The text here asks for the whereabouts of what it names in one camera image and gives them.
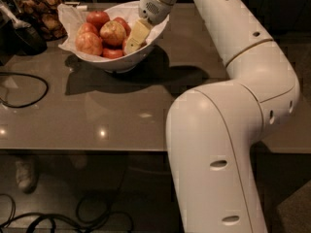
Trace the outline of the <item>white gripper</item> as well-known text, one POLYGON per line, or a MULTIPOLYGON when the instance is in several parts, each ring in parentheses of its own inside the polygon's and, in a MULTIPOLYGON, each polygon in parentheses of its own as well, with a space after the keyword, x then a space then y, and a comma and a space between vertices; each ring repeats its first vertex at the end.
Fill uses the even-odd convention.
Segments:
POLYGON ((160 0, 140 0, 138 6, 138 19, 125 41, 124 54, 132 54, 138 51, 147 40, 153 27, 161 24, 171 11, 171 6, 160 0))

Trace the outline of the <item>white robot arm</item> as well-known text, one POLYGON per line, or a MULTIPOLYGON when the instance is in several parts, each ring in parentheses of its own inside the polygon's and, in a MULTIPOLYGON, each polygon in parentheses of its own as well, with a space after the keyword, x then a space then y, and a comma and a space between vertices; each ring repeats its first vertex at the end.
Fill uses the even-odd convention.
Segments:
MULTIPOLYGON (((140 0, 132 53, 177 0, 140 0)), ((226 68, 225 82, 180 95, 166 120, 167 152, 185 233, 267 233, 250 148, 294 112, 296 73, 241 0, 193 0, 226 68)))

